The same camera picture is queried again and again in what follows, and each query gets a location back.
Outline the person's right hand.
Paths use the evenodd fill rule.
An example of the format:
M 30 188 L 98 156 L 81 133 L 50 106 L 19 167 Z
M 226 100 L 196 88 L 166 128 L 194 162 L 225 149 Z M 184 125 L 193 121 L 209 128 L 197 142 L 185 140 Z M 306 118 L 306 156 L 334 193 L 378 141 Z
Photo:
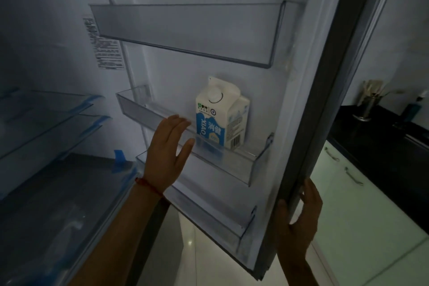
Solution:
M 323 201 L 310 178 L 304 180 L 300 197 L 303 201 L 303 208 L 296 222 L 291 224 L 291 230 L 276 230 L 277 254 L 281 256 L 287 256 L 290 253 L 291 256 L 306 257 L 308 247 L 318 229 Z

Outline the person's left hand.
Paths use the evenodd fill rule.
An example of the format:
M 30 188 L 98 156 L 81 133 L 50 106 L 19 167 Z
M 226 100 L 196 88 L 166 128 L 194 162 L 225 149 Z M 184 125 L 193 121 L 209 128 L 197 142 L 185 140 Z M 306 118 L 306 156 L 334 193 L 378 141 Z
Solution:
M 175 171 L 175 160 L 179 154 L 177 153 L 179 145 L 164 149 L 164 119 L 158 125 L 151 140 L 143 174 L 143 180 L 159 195 L 162 195 L 181 174 L 181 172 Z M 189 126 L 190 121 L 183 118 L 180 128 L 182 135 Z

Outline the grey refrigerator door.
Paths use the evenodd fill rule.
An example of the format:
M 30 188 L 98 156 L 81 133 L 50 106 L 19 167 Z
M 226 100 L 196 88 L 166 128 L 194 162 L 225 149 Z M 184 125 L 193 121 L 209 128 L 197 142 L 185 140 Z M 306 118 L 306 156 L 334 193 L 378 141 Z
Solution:
M 335 98 L 343 97 L 343 86 L 350 80 L 351 74 L 343 63 L 354 57 L 350 55 L 352 51 L 362 54 L 362 45 L 366 44 L 386 0 L 136 0 L 131 3 L 282 1 L 293 2 L 302 11 L 291 49 L 284 60 L 269 69 L 135 44 L 143 49 L 148 76 L 137 87 L 148 85 L 159 105 L 196 121 L 196 97 L 212 76 L 236 85 L 250 99 L 244 142 L 253 138 L 265 141 L 274 133 L 264 174 L 250 186 L 244 183 L 259 208 L 247 260 L 232 256 L 203 232 L 258 281 L 274 260 L 271 214 L 275 203 L 278 198 L 285 198 L 293 210 L 297 207 L 298 188 L 304 176 L 313 170 L 328 136 L 329 124 L 341 104 Z

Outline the person's right forearm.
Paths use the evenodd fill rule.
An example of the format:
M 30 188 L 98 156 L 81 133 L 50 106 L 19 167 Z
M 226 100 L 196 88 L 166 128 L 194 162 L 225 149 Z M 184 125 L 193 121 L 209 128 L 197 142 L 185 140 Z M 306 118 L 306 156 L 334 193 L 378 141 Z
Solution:
M 277 255 L 288 286 L 319 286 L 304 256 Z

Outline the person's left forearm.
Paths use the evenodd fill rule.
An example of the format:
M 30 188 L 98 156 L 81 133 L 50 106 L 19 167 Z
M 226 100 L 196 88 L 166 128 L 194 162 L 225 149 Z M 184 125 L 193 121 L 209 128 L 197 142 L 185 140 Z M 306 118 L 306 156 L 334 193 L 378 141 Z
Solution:
M 68 286 L 124 286 L 144 229 L 161 197 L 150 186 L 135 184 Z

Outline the white and blue milk carton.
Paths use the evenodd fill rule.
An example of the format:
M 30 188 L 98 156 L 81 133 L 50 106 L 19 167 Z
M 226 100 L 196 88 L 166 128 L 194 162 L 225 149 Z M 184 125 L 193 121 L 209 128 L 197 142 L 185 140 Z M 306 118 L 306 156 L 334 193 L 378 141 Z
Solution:
M 210 76 L 195 109 L 197 134 L 230 150 L 244 143 L 250 99 L 236 85 Z

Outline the blue tape strip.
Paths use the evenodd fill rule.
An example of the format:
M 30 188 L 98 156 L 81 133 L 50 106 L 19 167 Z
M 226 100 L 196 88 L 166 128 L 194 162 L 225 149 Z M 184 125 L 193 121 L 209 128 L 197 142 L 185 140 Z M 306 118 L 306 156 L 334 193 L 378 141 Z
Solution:
M 84 99 L 79 105 L 73 107 L 71 110 L 68 110 L 69 114 L 80 114 L 83 111 L 87 110 L 91 106 L 94 105 L 94 103 L 100 99 L 104 99 L 104 96 L 101 95 L 89 95 L 86 99 Z
M 93 123 L 86 128 L 83 132 L 80 133 L 79 137 L 86 138 L 92 135 L 95 131 L 100 129 L 106 122 L 112 120 L 110 116 L 102 115 L 97 116 L 97 119 L 93 121 Z
M 115 149 L 114 154 L 115 154 L 115 159 L 114 159 L 114 164 L 111 172 L 113 174 L 117 174 L 126 170 L 127 160 L 126 160 L 125 154 L 120 149 Z

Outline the pale kitchen cabinet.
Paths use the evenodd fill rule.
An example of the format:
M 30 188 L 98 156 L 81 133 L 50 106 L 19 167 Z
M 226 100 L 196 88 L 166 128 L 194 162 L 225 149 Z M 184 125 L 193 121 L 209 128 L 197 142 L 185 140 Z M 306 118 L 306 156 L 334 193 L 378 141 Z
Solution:
M 429 286 L 429 235 L 328 141 L 311 179 L 323 200 L 315 240 L 339 286 Z

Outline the long clear door bin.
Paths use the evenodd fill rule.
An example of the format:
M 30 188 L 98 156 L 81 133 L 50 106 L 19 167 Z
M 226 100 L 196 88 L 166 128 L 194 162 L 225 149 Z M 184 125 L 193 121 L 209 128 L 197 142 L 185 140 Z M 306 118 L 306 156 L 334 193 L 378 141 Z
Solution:
M 291 49 L 301 7 L 250 4 L 91 4 L 100 35 L 263 69 Z

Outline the white printed label sticker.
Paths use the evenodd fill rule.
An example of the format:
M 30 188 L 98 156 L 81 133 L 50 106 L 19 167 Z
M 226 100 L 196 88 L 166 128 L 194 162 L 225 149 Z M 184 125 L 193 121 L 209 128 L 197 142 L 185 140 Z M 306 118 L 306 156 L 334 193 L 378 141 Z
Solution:
M 120 42 L 100 36 L 98 26 L 92 15 L 83 15 L 82 19 L 99 69 L 124 71 L 126 64 Z

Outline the glass refrigerator shelf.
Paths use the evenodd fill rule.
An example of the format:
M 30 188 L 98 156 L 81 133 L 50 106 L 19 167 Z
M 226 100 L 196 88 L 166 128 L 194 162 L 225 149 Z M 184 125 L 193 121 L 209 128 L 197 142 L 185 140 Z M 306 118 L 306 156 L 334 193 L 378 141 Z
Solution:
M 89 95 L 0 89 L 0 158 L 76 116 L 68 110 Z
M 86 138 L 79 137 L 97 116 L 76 115 L 0 158 L 0 200 L 52 161 L 64 158 Z

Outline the clear crisper drawer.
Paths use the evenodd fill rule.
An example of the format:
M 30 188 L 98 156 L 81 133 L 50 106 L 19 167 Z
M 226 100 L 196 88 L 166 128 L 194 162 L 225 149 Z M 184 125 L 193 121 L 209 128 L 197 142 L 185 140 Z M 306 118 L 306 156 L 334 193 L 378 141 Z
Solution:
M 71 154 L 0 201 L 0 286 L 65 286 L 112 222 L 139 170 Z

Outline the wooden kitchen utensils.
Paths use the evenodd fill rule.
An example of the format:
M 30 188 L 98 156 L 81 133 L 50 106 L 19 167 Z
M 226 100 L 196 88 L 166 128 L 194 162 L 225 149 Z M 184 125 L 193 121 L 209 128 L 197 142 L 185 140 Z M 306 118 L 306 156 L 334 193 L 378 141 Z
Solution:
M 405 90 L 403 89 L 390 89 L 388 84 L 383 80 L 366 80 L 362 83 L 362 90 L 360 93 L 361 98 L 365 97 L 374 97 L 374 98 L 383 98 L 389 94 L 404 94 Z

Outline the white refrigerator body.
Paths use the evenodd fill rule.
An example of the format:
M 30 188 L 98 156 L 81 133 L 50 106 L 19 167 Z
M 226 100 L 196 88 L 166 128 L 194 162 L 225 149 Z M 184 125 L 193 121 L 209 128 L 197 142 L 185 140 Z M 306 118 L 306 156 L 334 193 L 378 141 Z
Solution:
M 82 19 L 83 15 L 93 16 L 91 4 L 133 1 L 0 0 L 0 89 L 101 95 L 105 98 L 79 115 L 112 118 L 64 158 L 50 164 L 71 154 L 115 159 L 115 149 L 134 161 L 146 147 L 142 128 L 123 115 L 116 97 L 148 78 L 143 49 L 118 40 L 126 69 L 99 69 Z

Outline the blue bottle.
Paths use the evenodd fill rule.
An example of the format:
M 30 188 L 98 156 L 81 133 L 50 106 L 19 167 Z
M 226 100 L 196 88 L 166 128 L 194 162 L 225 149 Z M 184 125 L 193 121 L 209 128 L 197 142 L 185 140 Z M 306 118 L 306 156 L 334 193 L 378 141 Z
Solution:
M 421 102 L 426 98 L 426 96 L 429 94 L 429 89 L 423 90 L 415 99 L 414 102 L 409 103 L 403 112 L 400 115 L 400 122 L 401 123 L 408 123 L 411 122 L 417 113 L 421 110 L 422 105 Z

